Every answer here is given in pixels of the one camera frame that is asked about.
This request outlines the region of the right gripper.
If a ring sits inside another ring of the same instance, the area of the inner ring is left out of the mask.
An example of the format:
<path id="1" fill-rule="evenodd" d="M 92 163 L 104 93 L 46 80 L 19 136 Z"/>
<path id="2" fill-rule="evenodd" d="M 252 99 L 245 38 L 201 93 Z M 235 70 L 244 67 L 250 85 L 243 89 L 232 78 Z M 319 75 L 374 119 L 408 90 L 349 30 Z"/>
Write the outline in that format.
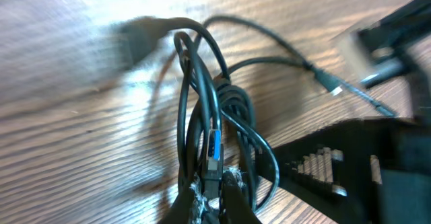
<path id="1" fill-rule="evenodd" d="M 429 120 L 344 120 L 273 154 L 278 186 L 338 223 L 430 222 Z"/>

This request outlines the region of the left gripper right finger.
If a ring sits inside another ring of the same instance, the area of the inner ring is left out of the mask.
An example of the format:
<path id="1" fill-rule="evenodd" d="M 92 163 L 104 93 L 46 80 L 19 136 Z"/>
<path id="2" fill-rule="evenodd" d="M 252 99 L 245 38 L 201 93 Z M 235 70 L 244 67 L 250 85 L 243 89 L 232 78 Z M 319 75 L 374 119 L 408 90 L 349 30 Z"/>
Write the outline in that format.
<path id="1" fill-rule="evenodd" d="M 222 176 L 222 197 L 220 223 L 223 224 L 261 224 L 242 196 L 238 182 L 231 171 Z"/>

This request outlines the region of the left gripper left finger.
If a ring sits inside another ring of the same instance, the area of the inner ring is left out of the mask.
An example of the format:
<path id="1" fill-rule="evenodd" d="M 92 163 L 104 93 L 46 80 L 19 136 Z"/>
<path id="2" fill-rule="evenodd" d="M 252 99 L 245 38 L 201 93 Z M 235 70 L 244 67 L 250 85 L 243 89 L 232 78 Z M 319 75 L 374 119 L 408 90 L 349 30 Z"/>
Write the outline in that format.
<path id="1" fill-rule="evenodd" d="M 202 224 L 207 211 L 207 198 L 201 191 L 201 178 L 194 175 L 179 192 L 174 204 L 159 224 Z"/>

